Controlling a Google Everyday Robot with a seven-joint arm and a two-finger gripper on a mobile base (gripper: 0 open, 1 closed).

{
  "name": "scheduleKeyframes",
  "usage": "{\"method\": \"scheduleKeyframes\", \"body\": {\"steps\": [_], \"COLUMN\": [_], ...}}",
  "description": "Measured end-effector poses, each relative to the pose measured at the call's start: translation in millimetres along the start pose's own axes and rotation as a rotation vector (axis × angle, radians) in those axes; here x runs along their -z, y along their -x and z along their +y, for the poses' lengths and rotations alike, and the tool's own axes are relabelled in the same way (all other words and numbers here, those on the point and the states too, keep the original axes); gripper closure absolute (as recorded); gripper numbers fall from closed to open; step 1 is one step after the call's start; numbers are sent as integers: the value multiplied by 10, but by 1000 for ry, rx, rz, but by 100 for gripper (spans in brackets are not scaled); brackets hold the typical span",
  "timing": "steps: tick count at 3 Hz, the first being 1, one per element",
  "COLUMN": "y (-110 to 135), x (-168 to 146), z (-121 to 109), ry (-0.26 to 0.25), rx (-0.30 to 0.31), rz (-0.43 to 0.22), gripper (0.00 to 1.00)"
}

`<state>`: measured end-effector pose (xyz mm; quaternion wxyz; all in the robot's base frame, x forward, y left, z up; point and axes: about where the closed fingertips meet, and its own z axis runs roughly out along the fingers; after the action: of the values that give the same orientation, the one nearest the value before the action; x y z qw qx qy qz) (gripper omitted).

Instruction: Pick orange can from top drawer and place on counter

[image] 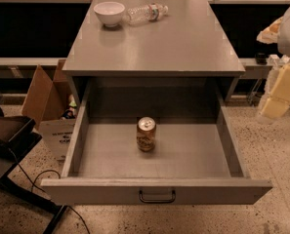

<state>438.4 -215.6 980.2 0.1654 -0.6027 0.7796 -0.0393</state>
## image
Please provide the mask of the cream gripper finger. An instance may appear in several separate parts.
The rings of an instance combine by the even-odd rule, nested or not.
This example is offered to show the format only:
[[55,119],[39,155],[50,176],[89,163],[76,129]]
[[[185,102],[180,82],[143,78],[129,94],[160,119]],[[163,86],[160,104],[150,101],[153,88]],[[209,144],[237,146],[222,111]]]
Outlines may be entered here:
[[290,108],[290,62],[270,72],[259,106],[259,121],[275,121]]
[[262,30],[257,36],[257,41],[264,44],[277,43],[282,20],[283,17],[280,17],[279,19],[275,20],[271,25]]

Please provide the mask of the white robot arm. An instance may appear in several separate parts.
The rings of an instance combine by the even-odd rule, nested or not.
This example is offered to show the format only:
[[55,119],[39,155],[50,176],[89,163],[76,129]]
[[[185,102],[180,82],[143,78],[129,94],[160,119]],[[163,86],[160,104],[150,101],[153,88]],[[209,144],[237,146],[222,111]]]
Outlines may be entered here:
[[282,66],[277,61],[273,64],[259,102],[257,119],[271,124],[290,108],[290,7],[281,18],[261,31],[257,40],[276,43],[278,51],[289,58]]

